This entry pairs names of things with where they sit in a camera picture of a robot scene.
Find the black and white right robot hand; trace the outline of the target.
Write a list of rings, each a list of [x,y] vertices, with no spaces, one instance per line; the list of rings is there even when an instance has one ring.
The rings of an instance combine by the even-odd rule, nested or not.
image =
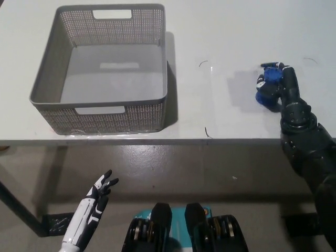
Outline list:
[[[256,101],[271,111],[280,111],[280,99],[299,99],[299,87],[295,70],[282,62],[262,63],[264,73],[256,82]]]

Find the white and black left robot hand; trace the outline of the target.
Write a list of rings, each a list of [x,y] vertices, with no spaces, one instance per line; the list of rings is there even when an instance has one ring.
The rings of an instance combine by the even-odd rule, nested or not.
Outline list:
[[[84,251],[108,203],[111,187],[118,178],[110,180],[112,171],[108,170],[94,183],[79,203],[63,237],[60,251]]]

